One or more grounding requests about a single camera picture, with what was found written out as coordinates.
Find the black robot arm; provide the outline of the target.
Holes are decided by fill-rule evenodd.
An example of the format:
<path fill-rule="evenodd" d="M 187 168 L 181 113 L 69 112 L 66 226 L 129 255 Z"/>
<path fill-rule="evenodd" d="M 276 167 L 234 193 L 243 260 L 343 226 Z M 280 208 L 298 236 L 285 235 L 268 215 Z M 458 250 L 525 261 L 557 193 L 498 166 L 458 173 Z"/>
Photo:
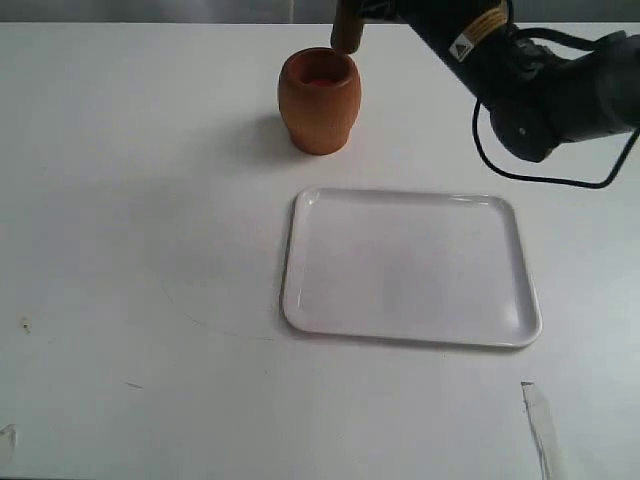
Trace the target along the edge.
<path fill-rule="evenodd" d="M 365 21 L 407 24 L 490 114 L 496 137 L 538 163 L 557 146 L 639 127 L 639 38 L 519 28 L 509 1 L 340 1 L 331 45 L 355 52 Z"/>

